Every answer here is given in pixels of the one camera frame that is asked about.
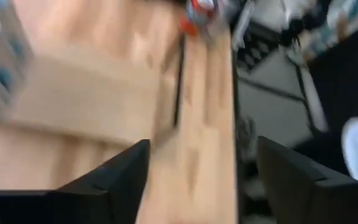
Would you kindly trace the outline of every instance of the wooden plank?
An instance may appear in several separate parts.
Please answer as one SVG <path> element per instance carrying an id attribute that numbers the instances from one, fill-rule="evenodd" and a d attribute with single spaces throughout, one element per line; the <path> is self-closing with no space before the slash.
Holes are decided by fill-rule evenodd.
<path id="1" fill-rule="evenodd" d="M 40 24 L 48 26 L 39 27 L 44 30 L 42 33 L 45 36 L 50 37 L 51 42 L 67 43 L 80 39 L 81 43 L 86 43 L 97 52 L 107 52 L 108 55 L 137 62 L 138 65 L 152 67 L 157 72 L 165 70 L 165 62 L 160 61 L 170 51 L 159 48 L 168 46 L 166 43 L 169 41 L 166 39 L 174 39 L 170 35 L 174 35 L 175 27 L 170 27 L 169 24 L 177 21 L 178 16 L 171 17 L 168 13 L 156 12 L 166 10 L 165 6 L 170 5 L 169 3 L 161 3 L 159 0 L 95 0 L 105 4 L 98 21 L 94 27 L 89 28 L 89 35 L 84 35 L 84 29 L 77 33 L 78 38 L 73 39 L 70 35 L 74 24 L 80 21 L 78 17 L 87 16 L 80 7 L 82 1 L 84 0 L 57 1 L 54 7 L 60 9 L 51 9 L 45 13 L 47 16 L 41 19 L 43 22 Z M 165 30 L 159 30 L 159 26 L 172 30 L 165 33 Z M 149 30 L 158 32 L 154 35 Z M 134 34 L 138 36 L 136 44 Z M 236 223 L 229 46 L 229 32 L 216 39 L 214 45 L 208 48 L 202 41 L 190 40 L 186 43 L 180 128 L 166 141 L 153 144 L 149 178 L 137 224 Z M 13 133 L 14 138 L 7 137 Z M 37 152 L 38 149 L 48 149 L 48 152 L 43 151 L 42 156 L 30 152 L 27 156 L 29 150 Z M 17 169 L 0 169 L 0 187 L 5 184 L 3 178 L 12 181 L 7 185 L 7 188 L 12 189 L 59 187 L 92 169 L 100 157 L 103 160 L 109 159 L 123 149 L 125 148 L 115 144 L 0 125 L 0 158 L 8 158 L 8 155 L 15 152 L 20 155 L 14 157 L 13 161 L 0 159 L 0 164 L 6 163 L 6 167 Z M 31 184 L 28 175 L 39 175 L 44 179 L 36 179 L 36 184 Z"/>
<path id="2" fill-rule="evenodd" d="M 75 43 L 89 43 L 90 37 L 98 23 L 101 11 L 105 6 L 104 1 L 85 0 L 82 3 L 81 13 L 87 16 L 77 16 L 76 21 L 70 27 L 70 40 Z"/>
<path id="3" fill-rule="evenodd" d="M 158 110 L 155 117 L 156 135 L 164 135 L 173 129 L 177 98 L 177 78 L 179 72 L 180 52 L 177 51 L 167 72 L 161 79 L 160 94 L 158 96 Z"/>
<path id="4" fill-rule="evenodd" d="M 154 138 L 160 77 L 149 70 L 70 48 L 38 52 L 27 72 L 9 122 L 129 146 Z"/>

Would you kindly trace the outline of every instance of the blurry toy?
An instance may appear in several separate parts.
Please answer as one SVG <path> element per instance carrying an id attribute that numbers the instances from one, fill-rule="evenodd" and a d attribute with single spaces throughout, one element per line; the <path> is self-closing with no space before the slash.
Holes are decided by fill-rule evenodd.
<path id="1" fill-rule="evenodd" d="M 182 31 L 190 36 L 205 35 L 218 11 L 216 0 L 188 0 L 186 17 L 180 21 Z"/>
<path id="2" fill-rule="evenodd" d="M 303 17 L 290 20 L 288 28 L 278 39 L 290 48 L 288 58 L 295 64 L 304 64 L 346 39 L 358 29 L 358 0 L 317 0 Z M 299 41 L 304 30 L 306 40 Z"/>

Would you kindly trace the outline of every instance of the light wood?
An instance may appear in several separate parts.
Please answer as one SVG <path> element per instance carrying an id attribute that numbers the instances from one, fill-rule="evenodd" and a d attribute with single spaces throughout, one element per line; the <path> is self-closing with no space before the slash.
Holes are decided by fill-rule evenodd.
<path id="1" fill-rule="evenodd" d="M 37 2 L 15 1 L 22 18 Z M 156 0 L 48 1 L 50 6 L 39 13 L 38 25 L 28 25 L 39 28 L 31 31 L 33 43 L 48 39 L 85 44 L 169 77 L 169 72 L 163 72 L 164 55 L 169 52 L 167 43 L 174 39 L 169 35 L 177 30 L 181 9 Z M 89 11 L 87 4 L 94 4 Z M 180 128 L 154 146 L 137 224 L 236 223 L 229 46 L 228 32 L 210 47 L 199 40 L 186 41 Z M 0 188 L 56 188 L 123 149 L 0 124 Z"/>
<path id="2" fill-rule="evenodd" d="M 39 47 L 26 76 L 9 122 L 127 146 L 154 139 L 161 75 L 147 67 L 79 46 Z"/>
<path id="3" fill-rule="evenodd" d="M 172 57 L 172 61 L 160 81 L 158 109 L 155 117 L 156 138 L 163 136 L 173 128 L 177 98 L 177 79 L 179 77 L 180 51 Z"/>

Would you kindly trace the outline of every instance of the black edge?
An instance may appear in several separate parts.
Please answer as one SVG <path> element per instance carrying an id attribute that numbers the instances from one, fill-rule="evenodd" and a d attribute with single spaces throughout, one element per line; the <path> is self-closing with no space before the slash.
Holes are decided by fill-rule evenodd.
<path id="1" fill-rule="evenodd" d="M 135 223 L 149 157 L 144 139 L 57 190 L 0 190 L 0 223 Z"/>
<path id="2" fill-rule="evenodd" d="M 244 164 L 241 162 L 241 152 L 237 150 L 239 148 L 239 142 L 237 141 L 237 136 L 239 136 L 239 130 L 237 129 L 237 121 L 241 119 L 240 116 L 240 106 L 239 106 L 239 90 L 238 90 L 238 73 L 237 73 L 237 52 L 231 50 L 231 59 L 232 59 L 232 79 L 233 79 L 233 108 L 234 108 L 234 150 L 236 155 L 236 172 L 237 172 L 237 223 L 242 223 L 242 211 L 244 210 L 244 200 L 241 195 L 242 189 L 242 177 Z"/>
<path id="3" fill-rule="evenodd" d="M 180 115 L 180 95 L 181 95 L 181 86 L 183 83 L 183 71 L 185 65 L 185 41 L 186 38 L 184 35 L 180 37 L 179 40 L 179 48 L 180 48 L 180 58 L 179 58 L 179 71 L 178 71 L 178 80 L 177 80 L 177 95 L 175 100 L 175 114 L 173 117 L 173 127 L 177 128 L 179 123 L 179 115 Z"/>
<path id="4" fill-rule="evenodd" d="M 302 78 L 302 71 L 301 68 L 298 65 L 295 65 L 295 71 L 296 71 L 296 77 L 298 79 L 298 84 L 299 87 L 301 89 L 301 94 L 303 96 L 303 98 L 305 99 L 303 101 L 303 104 L 305 106 L 306 109 L 306 116 L 308 118 L 308 122 L 309 122 L 309 129 L 312 133 L 312 135 L 318 135 L 320 133 L 320 131 L 316 128 L 316 126 L 314 125 L 314 119 L 311 115 L 311 111 L 310 111 L 310 107 L 309 107 L 309 101 L 308 101 L 308 97 L 306 95 L 306 91 L 305 91 L 305 84 L 303 83 L 303 78 Z"/>

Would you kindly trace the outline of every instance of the wooden board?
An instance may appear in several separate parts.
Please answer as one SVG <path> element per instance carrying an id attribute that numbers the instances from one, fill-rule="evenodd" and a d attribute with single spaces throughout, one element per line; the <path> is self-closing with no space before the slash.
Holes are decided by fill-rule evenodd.
<path id="1" fill-rule="evenodd" d="M 35 1 L 15 1 L 21 17 L 29 17 L 26 12 Z M 156 0 L 48 1 L 53 3 L 38 13 L 42 25 L 29 26 L 39 28 L 31 31 L 33 43 L 35 39 L 81 43 L 164 70 L 167 43 L 174 39 L 171 35 L 181 13 L 173 4 Z M 186 41 L 180 129 L 164 144 L 154 146 L 138 224 L 236 223 L 229 46 L 228 32 L 210 47 L 198 40 Z M 111 143 L 0 125 L 0 188 L 59 187 L 123 149 Z"/>
<path id="2" fill-rule="evenodd" d="M 26 76 L 9 122 L 126 146 L 154 139 L 161 75 L 147 67 L 79 46 L 44 47 Z"/>

